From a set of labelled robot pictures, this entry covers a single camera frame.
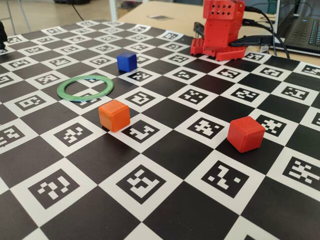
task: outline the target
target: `cube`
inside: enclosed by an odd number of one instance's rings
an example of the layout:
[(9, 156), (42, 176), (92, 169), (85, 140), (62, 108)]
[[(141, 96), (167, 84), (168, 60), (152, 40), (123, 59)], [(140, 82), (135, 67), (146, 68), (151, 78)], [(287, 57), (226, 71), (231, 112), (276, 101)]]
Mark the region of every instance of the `cube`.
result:
[(240, 152), (260, 147), (265, 134), (265, 128), (250, 116), (230, 122), (228, 141)]
[(101, 125), (114, 133), (130, 124), (129, 107), (118, 100), (99, 106), (98, 112)]
[(124, 72), (131, 72), (137, 69), (137, 55), (131, 52), (124, 52), (116, 57), (118, 69)]

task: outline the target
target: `orange cube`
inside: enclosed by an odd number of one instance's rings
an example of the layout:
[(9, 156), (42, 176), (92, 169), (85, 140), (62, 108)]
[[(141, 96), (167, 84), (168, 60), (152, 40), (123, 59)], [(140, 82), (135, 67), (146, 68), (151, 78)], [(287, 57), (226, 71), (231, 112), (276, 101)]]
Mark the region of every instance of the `orange cube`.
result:
[(100, 123), (112, 132), (130, 124), (129, 107), (118, 100), (112, 100), (99, 106)]

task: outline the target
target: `chair leg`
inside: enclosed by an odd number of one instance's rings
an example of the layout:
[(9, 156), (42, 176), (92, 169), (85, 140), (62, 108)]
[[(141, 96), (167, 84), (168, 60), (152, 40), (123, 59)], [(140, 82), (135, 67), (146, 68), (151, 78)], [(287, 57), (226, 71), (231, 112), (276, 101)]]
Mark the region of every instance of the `chair leg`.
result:
[(9, 12), (9, 16), (10, 16), (10, 21), (11, 21), (13, 33), (14, 33), (14, 35), (16, 35), (17, 33), (16, 33), (15, 25), (14, 25), (14, 20), (13, 20), (12, 15), (11, 15), (9, 2), (8, 2), (8, 0), (6, 0), (5, 2), (6, 2), (6, 6), (8, 7), (8, 12)]
[(25, 24), (26, 24), (29, 32), (31, 32), (31, 28), (30, 28), (29, 22), (28, 22), (28, 20), (27, 20), (27, 17), (26, 17), (24, 8), (23, 8), (23, 6), (22, 6), (21, 0), (18, 0), (18, 4), (19, 4), (19, 7), (20, 7), (20, 9), (21, 9), (22, 15), (23, 15), (23, 17), (24, 17)]

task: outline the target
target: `wooden table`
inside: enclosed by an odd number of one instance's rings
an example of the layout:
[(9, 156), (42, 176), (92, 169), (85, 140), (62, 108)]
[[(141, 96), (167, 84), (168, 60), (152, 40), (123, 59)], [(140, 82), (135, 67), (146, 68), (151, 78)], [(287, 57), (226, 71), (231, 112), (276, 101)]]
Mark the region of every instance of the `wooden table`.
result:
[[(148, 18), (148, 16), (155, 15), (163, 15), (173, 19), (159, 21)], [(244, 17), (246, 19), (262, 21), (262, 16), (254, 12), (245, 12)], [(148, 25), (155, 28), (175, 31), (188, 36), (195, 35), (195, 33), (193, 32), (194, 22), (199, 22), (202, 24), (205, 24), (206, 22), (206, 20), (203, 19), (202, 6), (159, 1), (145, 2), (136, 7), (134, 10), (130, 11), (128, 14), (119, 18), (118, 21), (132, 24)], [(244, 35), (250, 36), (268, 34), (270, 33), (262, 28), (243, 26), (239, 31), (239, 38), (242, 38)], [(252, 52), (260, 52), (260, 48), (256, 46), (251, 46), (249, 47), (249, 49)], [(277, 53), (279, 57), (286, 57), (285, 53), (281, 50), (277, 50)], [(294, 60), (320, 65), (320, 58), (317, 56), (290, 52), (290, 57)]]

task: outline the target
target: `red cube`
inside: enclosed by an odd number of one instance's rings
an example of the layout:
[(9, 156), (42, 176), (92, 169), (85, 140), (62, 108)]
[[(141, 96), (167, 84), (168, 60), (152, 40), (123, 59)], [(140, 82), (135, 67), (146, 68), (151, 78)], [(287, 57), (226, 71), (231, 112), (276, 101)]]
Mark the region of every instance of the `red cube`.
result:
[(250, 116), (230, 122), (228, 141), (240, 152), (257, 149), (264, 138), (265, 128)]

